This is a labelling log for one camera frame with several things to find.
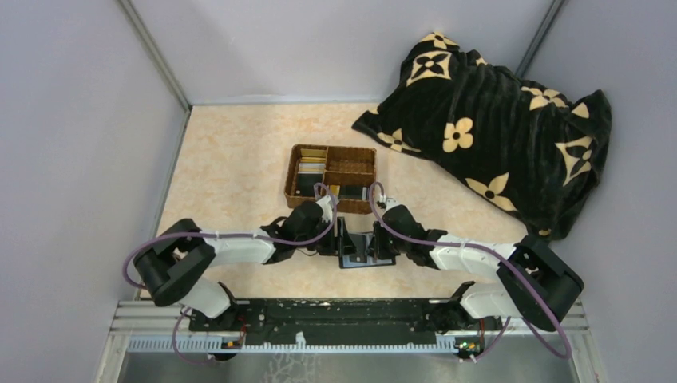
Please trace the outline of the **black leather card holder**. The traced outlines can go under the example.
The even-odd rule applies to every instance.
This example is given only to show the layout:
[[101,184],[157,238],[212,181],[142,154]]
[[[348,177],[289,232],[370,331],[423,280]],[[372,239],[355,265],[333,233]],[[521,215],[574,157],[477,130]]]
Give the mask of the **black leather card holder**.
[[396,260],[377,260],[367,254],[367,248],[372,240],[371,233],[350,233],[350,237],[356,244],[356,255],[338,257],[341,269],[358,269],[366,267],[389,267],[395,266]]

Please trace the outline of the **brown wicker divided basket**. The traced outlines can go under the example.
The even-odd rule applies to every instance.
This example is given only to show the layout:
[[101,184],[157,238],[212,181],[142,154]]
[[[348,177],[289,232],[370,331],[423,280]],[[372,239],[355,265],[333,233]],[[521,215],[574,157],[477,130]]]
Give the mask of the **brown wicker divided basket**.
[[[340,186],[361,185],[369,188],[376,180],[376,150],[374,148],[296,144],[291,149],[283,189],[283,195],[289,208],[297,207],[302,202],[315,199],[315,197],[295,195],[298,166],[302,162],[300,159],[301,148],[327,150],[327,158],[324,162],[304,162],[326,164],[321,184],[327,187],[336,184]],[[338,199],[338,210],[342,213],[365,215],[370,213],[370,206],[367,201]]]

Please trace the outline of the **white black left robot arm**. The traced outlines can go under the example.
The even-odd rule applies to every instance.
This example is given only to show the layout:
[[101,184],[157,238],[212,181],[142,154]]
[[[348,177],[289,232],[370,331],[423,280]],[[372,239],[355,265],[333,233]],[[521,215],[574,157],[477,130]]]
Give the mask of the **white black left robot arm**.
[[251,232],[206,232],[192,219],[182,219],[135,250],[126,264],[134,266],[156,306],[181,304],[217,318],[235,299],[223,283],[204,277],[207,269],[283,262],[299,248],[319,247],[332,236],[337,219],[338,202],[329,195],[303,202],[288,216]]

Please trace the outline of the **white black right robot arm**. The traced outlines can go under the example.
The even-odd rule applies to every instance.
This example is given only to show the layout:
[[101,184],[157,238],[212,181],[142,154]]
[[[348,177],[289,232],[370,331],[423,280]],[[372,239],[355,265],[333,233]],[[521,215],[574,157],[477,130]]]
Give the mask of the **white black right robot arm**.
[[556,331],[584,290],[582,278],[540,237],[517,243],[483,243],[448,231],[425,229],[410,210],[393,201],[377,203],[378,255],[405,255],[421,267],[461,270],[486,278],[463,287],[455,301],[472,319],[519,317]]

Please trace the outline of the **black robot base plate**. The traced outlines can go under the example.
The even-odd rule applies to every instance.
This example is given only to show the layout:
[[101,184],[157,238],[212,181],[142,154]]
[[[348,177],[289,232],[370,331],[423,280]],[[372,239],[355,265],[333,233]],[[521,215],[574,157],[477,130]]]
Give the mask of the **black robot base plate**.
[[239,301],[217,318],[190,314],[194,332],[234,331],[245,345],[432,345],[438,335],[499,330],[502,321],[473,319],[448,299],[277,299]]

